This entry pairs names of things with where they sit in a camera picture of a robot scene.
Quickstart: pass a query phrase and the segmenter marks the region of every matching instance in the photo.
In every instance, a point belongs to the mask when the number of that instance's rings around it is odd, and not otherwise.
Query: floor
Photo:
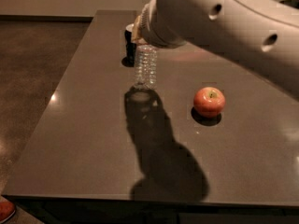
[[[88,26],[0,21],[0,193]],[[12,223],[42,222],[18,208]]]

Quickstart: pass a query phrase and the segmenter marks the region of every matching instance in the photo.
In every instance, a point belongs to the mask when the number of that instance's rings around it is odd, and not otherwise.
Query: apple
[[[225,97],[214,87],[204,87],[198,91],[193,99],[194,109],[205,118],[215,118],[223,110]]]

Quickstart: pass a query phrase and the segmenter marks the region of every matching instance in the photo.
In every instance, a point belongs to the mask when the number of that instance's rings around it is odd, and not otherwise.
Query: table
[[[191,44],[159,50],[156,91],[132,89],[134,68],[121,60],[135,17],[96,13],[2,195],[46,223],[140,223],[188,208],[296,213],[298,101]],[[226,97],[213,121],[192,110],[205,86]]]

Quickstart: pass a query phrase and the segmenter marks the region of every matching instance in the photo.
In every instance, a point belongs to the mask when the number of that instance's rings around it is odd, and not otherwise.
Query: ribbed plastic bottle
[[[152,45],[138,45],[135,54],[135,87],[156,89],[158,49]]]

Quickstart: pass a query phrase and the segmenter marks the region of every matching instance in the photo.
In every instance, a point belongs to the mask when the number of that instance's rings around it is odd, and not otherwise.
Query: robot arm
[[[299,10],[273,0],[151,0],[137,29],[151,45],[188,41],[299,97]]]

